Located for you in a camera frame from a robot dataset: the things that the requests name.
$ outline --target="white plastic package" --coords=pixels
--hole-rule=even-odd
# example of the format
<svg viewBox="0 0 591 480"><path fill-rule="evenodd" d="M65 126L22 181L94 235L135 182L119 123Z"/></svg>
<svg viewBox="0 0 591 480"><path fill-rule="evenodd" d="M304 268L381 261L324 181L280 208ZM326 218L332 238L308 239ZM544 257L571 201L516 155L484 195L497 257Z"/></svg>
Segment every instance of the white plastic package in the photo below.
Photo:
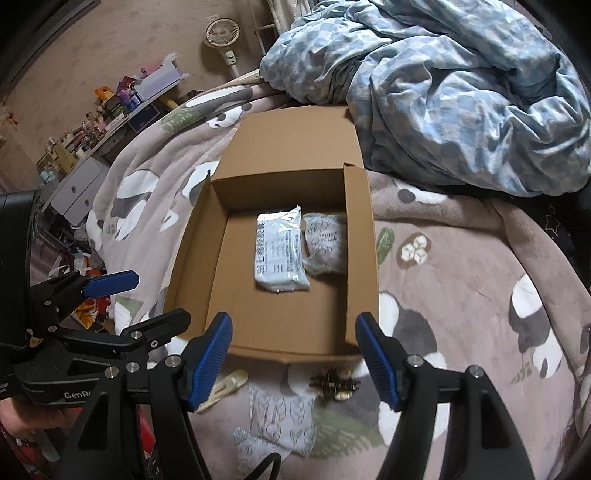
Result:
<svg viewBox="0 0 591 480"><path fill-rule="evenodd" d="M304 268L311 275L347 273L347 217L306 213L302 217L308 257Z"/></svg>
<svg viewBox="0 0 591 480"><path fill-rule="evenodd" d="M255 280L265 290L309 290L301 258L301 208L257 217Z"/></svg>

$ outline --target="orange item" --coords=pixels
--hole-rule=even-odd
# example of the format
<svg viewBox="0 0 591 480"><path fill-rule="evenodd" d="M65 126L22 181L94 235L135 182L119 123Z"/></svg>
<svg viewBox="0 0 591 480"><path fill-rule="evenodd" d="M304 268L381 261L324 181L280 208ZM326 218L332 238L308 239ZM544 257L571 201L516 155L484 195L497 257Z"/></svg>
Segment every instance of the orange item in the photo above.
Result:
<svg viewBox="0 0 591 480"><path fill-rule="evenodd" d="M98 98L106 102L109 98L115 96L115 92L109 87L99 87L95 90L95 94Z"/></svg>

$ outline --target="box flap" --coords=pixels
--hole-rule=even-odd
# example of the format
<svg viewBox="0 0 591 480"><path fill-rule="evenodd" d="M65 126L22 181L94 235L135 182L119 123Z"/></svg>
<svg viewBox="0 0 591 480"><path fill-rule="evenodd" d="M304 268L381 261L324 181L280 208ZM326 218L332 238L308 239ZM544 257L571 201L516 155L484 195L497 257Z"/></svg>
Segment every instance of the box flap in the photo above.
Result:
<svg viewBox="0 0 591 480"><path fill-rule="evenodd" d="M375 251L374 213L371 205L369 182L365 170L344 167L349 252L347 294L347 328L345 341L357 345L355 319L359 313L370 312L378 318L378 260Z"/></svg>
<svg viewBox="0 0 591 480"><path fill-rule="evenodd" d="M202 335L205 330L226 221L226 212L208 175L178 248L164 302L165 312L182 306L191 314L191 325L182 334L187 340Z"/></svg>
<svg viewBox="0 0 591 480"><path fill-rule="evenodd" d="M213 181L269 172L343 168L344 163L363 168L348 107L279 109L255 113L242 121Z"/></svg>

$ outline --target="cardboard box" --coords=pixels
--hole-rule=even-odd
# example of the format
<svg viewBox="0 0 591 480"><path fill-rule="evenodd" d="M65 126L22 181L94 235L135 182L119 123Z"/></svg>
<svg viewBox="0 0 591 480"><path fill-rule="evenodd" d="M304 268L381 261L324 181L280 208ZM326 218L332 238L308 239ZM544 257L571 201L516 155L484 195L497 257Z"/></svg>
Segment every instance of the cardboard box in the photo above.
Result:
<svg viewBox="0 0 591 480"><path fill-rule="evenodd" d="M346 212L348 274L308 275L310 291L272 293L254 280L262 212ZM180 245L165 311L183 307L201 335L230 314L230 352L282 362L357 355L355 318L378 317L367 175L346 107L305 106L247 117L207 179Z"/></svg>

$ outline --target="blue rubber gripper pad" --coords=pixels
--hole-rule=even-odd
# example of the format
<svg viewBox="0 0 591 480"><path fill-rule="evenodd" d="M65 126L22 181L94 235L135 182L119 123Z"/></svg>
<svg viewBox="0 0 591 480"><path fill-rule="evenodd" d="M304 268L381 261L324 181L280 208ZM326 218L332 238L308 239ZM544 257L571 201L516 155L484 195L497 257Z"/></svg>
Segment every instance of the blue rubber gripper pad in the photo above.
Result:
<svg viewBox="0 0 591 480"><path fill-rule="evenodd" d="M358 315L355 321L355 336L380 400L387 403L391 409L398 410L401 400L397 392L396 372L390 365L378 337L362 314Z"/></svg>

